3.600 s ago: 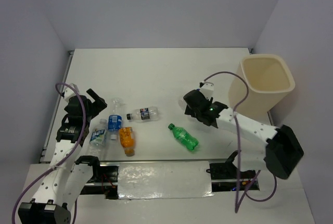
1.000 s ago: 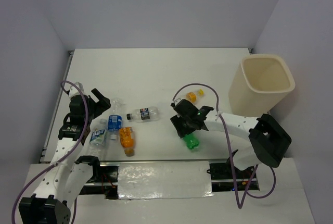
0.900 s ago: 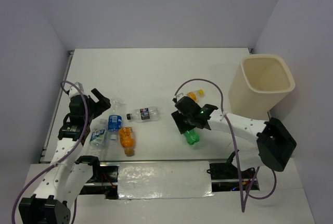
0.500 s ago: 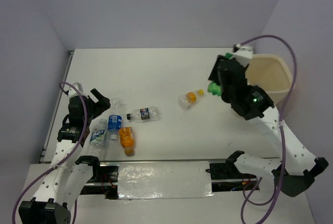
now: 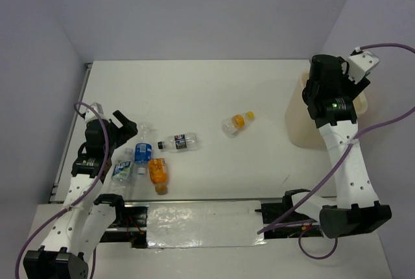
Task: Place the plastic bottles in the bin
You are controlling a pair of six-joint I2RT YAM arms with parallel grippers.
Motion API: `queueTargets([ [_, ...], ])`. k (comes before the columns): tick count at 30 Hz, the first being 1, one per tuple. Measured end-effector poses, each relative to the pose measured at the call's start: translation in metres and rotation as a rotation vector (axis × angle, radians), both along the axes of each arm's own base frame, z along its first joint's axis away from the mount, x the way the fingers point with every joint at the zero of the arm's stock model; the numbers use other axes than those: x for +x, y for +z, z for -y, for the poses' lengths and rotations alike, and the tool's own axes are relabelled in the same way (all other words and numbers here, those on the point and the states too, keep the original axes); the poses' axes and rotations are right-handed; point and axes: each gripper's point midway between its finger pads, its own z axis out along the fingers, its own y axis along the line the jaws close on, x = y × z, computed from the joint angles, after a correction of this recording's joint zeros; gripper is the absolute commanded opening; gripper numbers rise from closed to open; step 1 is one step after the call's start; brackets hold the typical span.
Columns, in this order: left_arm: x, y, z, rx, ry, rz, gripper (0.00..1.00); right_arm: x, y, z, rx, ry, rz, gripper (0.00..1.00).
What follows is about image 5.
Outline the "tall blue label bottle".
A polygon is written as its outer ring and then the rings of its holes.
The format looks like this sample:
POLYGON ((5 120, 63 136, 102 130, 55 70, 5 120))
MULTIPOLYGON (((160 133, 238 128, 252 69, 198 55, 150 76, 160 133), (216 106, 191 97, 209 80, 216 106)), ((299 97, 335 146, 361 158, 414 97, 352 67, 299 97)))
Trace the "tall blue label bottle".
POLYGON ((139 176, 146 176, 148 163, 152 159, 153 129, 146 123, 137 126, 137 143, 134 149, 134 163, 139 176))

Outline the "green white label bottle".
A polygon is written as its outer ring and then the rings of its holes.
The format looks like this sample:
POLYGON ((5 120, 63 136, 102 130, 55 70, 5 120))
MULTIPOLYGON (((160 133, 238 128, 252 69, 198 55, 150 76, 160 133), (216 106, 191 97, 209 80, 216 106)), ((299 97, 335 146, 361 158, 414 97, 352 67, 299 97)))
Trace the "green white label bottle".
POLYGON ((131 148, 125 148, 123 153, 115 159, 108 193, 121 195, 124 200, 129 199, 132 190, 133 164, 134 151, 131 148))

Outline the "orange juice bottle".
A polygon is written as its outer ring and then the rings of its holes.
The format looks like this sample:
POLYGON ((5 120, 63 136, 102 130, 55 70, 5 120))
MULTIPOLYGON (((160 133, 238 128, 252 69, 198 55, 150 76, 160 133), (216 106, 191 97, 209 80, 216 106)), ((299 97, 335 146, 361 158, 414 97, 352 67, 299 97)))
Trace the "orange juice bottle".
POLYGON ((167 164, 163 158, 152 159, 148 163, 150 180, 158 195, 164 195, 168 192, 169 175, 167 164))

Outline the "black label soda bottle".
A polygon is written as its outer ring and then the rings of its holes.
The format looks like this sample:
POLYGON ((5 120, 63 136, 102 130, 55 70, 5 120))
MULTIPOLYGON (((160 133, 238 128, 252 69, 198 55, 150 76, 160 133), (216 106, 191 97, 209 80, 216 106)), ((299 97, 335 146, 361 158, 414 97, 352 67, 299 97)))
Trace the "black label soda bottle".
POLYGON ((184 152, 195 150, 198 147, 197 136, 194 132, 169 136, 157 142, 159 150, 170 152, 184 152))

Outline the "clear bottle orange label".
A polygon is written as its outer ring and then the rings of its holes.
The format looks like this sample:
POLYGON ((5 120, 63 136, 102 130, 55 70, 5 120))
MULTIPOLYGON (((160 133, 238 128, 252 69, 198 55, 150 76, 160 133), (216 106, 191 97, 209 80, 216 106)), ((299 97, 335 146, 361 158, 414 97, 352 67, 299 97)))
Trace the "clear bottle orange label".
POLYGON ((254 119, 255 115, 252 111, 233 115, 222 122, 222 131, 228 137, 236 137, 243 130, 246 130, 254 119))

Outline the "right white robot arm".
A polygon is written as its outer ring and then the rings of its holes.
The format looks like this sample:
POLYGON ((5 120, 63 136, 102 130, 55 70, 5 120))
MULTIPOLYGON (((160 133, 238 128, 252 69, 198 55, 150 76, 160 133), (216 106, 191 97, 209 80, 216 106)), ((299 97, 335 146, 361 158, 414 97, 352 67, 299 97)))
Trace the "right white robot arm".
POLYGON ((369 51, 347 59, 315 55, 302 91, 310 118, 322 136, 333 166, 337 197, 329 202, 316 190, 286 192, 282 214, 288 221, 306 215, 319 222, 329 239, 368 234, 392 217, 375 192, 359 145, 355 98, 369 85, 368 75, 379 63, 369 51))

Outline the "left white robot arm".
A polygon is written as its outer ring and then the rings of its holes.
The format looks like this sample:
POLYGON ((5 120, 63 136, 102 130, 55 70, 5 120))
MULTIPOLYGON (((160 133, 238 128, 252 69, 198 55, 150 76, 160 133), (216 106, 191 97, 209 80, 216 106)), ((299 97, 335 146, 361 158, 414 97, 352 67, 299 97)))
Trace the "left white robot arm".
POLYGON ((127 218, 121 195, 102 193, 112 166, 114 150, 137 134, 137 125, 120 111, 113 116, 118 127, 106 119, 97 103, 81 115, 86 124, 85 141, 78 148, 71 180, 61 210, 28 238, 30 243, 46 226, 51 230, 36 250, 24 245, 15 273, 22 267, 27 278, 87 278, 93 274, 91 259, 106 229, 122 225, 127 218))

